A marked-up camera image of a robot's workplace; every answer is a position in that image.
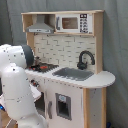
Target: oven window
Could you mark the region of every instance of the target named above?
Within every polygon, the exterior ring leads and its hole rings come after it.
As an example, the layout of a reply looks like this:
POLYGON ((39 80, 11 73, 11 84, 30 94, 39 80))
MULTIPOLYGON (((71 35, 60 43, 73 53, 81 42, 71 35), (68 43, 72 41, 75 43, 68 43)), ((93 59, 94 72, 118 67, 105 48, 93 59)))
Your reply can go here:
POLYGON ((78 20, 76 17, 62 18, 63 29, 78 29, 78 20))
POLYGON ((35 106, 37 109, 40 109, 43 112, 45 112, 45 101, 44 101, 44 93, 43 92, 41 93, 41 98, 35 102, 35 106))

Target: cabinet door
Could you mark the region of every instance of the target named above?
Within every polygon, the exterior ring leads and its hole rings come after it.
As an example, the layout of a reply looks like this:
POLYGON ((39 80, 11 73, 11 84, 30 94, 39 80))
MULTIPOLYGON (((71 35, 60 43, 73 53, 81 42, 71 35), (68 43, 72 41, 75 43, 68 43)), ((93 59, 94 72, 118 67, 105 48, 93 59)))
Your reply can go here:
POLYGON ((49 128, 84 128, 82 89, 47 80, 45 84, 49 128))

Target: shelf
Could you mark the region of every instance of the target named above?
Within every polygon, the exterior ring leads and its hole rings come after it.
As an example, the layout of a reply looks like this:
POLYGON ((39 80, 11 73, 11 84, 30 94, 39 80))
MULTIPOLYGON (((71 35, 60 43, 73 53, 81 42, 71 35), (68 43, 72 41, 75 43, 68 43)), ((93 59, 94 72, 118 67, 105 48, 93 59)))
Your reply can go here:
POLYGON ((94 34, 89 33, 68 33, 68 32, 54 32, 56 35, 84 35, 84 36, 94 36, 94 34))
POLYGON ((99 12, 104 12, 104 10, 93 10, 93 11, 58 11, 58 12, 26 12, 26 13, 21 13, 22 15, 30 15, 30 14, 84 14, 84 13, 99 13, 99 12))

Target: stovetop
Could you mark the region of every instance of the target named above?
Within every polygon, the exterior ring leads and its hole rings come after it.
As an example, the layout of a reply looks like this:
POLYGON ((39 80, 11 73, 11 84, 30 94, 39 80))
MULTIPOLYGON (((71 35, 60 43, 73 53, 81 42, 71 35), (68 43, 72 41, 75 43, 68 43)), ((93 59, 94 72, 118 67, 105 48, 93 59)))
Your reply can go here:
POLYGON ((47 64, 47 63, 39 63, 38 65, 31 66, 28 69, 32 71, 37 71, 37 72, 48 72, 54 68, 59 67, 58 65, 53 65, 53 64, 47 64))

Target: faucet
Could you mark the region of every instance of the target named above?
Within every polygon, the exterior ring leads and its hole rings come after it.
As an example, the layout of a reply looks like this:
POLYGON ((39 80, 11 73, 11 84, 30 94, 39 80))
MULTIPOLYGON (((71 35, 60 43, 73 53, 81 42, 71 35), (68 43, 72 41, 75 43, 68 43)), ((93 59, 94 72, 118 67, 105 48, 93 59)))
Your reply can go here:
POLYGON ((82 62, 82 56, 83 56, 85 53, 88 54, 88 55, 91 57, 91 60, 92 60, 92 63, 91 63, 91 64, 92 64, 92 65, 95 65, 95 59, 94 59, 94 56, 92 55, 92 53, 89 52, 89 51, 82 51, 82 52, 80 53, 79 62, 78 62, 78 64, 77 64, 78 69, 83 70, 83 69, 86 69, 86 68, 87 68, 87 62, 86 62, 86 63, 83 63, 83 62, 82 62))

